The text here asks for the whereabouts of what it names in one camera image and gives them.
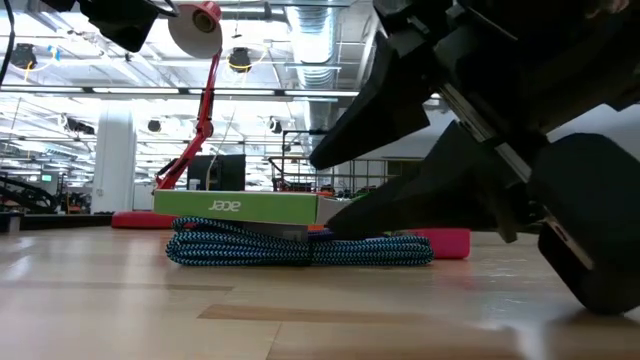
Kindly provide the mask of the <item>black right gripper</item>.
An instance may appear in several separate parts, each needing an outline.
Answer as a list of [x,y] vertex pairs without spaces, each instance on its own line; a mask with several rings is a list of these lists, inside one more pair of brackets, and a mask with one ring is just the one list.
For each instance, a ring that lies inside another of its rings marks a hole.
[[374,0],[384,32],[359,94],[310,155],[317,169],[425,128],[438,95],[489,149],[508,242],[545,210],[527,184],[549,133],[640,101],[640,0]]

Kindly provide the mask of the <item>pink case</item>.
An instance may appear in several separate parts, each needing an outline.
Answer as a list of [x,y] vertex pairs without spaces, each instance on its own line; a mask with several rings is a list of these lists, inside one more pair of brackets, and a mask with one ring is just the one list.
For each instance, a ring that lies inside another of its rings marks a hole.
[[466,259],[471,252],[471,231],[463,228],[421,228],[402,230],[402,234],[426,237],[438,260]]

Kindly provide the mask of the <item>green and white acer box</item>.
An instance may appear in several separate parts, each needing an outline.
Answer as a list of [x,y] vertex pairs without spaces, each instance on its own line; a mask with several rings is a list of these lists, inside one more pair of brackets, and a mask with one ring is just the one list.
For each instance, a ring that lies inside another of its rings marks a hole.
[[240,222],[325,225],[351,203],[301,192],[156,190],[153,211]]

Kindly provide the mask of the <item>black ceiling-mounted device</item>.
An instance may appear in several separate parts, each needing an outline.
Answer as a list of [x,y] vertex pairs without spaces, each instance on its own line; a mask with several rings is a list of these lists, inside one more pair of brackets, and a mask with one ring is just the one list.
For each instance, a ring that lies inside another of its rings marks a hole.
[[229,68],[236,73],[247,73],[252,64],[249,49],[246,47],[234,47],[228,59]]

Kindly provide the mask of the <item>black box-shaped computer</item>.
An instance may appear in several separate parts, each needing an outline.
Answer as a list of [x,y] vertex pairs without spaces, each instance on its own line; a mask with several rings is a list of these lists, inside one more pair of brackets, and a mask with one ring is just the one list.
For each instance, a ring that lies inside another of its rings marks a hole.
[[244,191],[246,156],[196,156],[187,169],[187,188],[208,191]]

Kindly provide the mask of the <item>red desk lamp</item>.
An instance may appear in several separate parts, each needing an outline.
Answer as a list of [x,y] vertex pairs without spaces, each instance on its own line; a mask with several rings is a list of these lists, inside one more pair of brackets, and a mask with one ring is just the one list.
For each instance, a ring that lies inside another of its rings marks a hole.
[[[192,163],[205,140],[213,134],[211,112],[214,102],[216,71],[222,53],[223,36],[220,26],[222,11],[215,1],[199,4],[186,3],[178,6],[180,14],[169,21],[171,38],[187,54],[196,58],[211,57],[206,87],[201,93],[196,133],[182,155],[161,169],[156,176],[155,192],[174,188],[184,170]],[[134,195],[134,160],[129,155],[123,175],[124,183],[116,188],[122,192],[125,208],[112,216],[114,228],[165,229],[171,225],[173,217],[153,211],[133,211],[130,205]]]

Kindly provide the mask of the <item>silver ventilation duct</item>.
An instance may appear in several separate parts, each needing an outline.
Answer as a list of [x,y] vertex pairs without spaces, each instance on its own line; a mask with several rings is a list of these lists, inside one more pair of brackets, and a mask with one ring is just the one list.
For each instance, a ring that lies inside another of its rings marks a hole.
[[285,13],[291,27],[293,57],[303,90],[334,90],[339,10],[330,7],[290,6]]

